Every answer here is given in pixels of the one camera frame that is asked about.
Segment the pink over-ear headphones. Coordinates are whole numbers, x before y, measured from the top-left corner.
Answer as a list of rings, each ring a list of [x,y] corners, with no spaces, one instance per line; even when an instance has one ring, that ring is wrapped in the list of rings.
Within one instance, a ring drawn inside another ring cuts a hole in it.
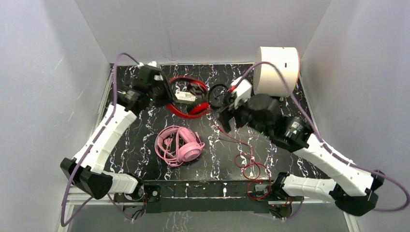
[[[154,143],[157,156],[170,167],[178,167],[198,158],[204,146],[197,132],[182,126],[164,128]]]

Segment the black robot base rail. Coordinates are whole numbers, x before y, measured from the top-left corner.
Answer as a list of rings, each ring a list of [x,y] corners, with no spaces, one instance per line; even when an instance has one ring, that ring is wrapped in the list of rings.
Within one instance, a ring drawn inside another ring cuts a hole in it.
[[[299,203],[301,197],[287,198],[271,191],[261,200],[250,197],[253,190],[247,181],[154,181],[143,182],[147,212],[227,212],[252,211],[269,213],[272,205],[284,204],[285,214],[290,213],[290,204]]]

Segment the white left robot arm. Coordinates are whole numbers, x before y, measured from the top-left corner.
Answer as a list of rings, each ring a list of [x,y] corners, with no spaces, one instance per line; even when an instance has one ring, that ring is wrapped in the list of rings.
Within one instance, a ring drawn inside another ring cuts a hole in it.
[[[105,163],[123,133],[149,106],[165,106],[175,100],[167,78],[155,61],[138,65],[139,74],[132,87],[113,95],[104,118],[92,136],[72,159],[60,163],[70,186],[75,186],[94,199],[107,194],[124,193],[132,201],[143,198],[141,178],[133,174],[106,172]]]

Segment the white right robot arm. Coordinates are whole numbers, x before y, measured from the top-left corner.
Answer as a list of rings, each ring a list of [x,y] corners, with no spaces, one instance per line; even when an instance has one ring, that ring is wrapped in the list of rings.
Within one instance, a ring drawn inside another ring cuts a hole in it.
[[[261,201],[308,197],[333,202],[354,216],[362,216],[376,207],[379,199],[376,189],[384,183],[381,173],[361,171],[345,158],[331,155],[313,135],[308,123],[299,117],[282,114],[277,99],[257,94],[235,104],[234,97],[228,94],[219,110],[219,122],[226,132],[231,130],[231,119],[235,120],[237,128],[255,129],[277,147],[309,161],[327,175],[326,179],[314,179],[279,173],[273,183],[257,184],[251,197]]]

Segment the black on-ear headphones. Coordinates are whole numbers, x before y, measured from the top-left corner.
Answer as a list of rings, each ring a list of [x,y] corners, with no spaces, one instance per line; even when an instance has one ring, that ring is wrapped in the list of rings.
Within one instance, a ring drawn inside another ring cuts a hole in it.
[[[223,106],[228,87],[224,84],[213,85],[208,92],[207,102],[211,109],[218,110]]]

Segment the red and black headphones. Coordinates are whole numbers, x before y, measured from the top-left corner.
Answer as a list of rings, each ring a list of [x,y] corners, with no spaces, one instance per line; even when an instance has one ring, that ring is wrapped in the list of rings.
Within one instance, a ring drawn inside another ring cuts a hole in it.
[[[184,119],[198,119],[207,114],[210,106],[206,98],[208,88],[205,83],[188,76],[176,76],[168,81],[170,85],[176,82],[187,82],[187,90],[177,90],[175,92],[176,99],[167,104],[166,108],[175,116]],[[180,111],[176,107],[176,103],[187,105],[186,112]]]

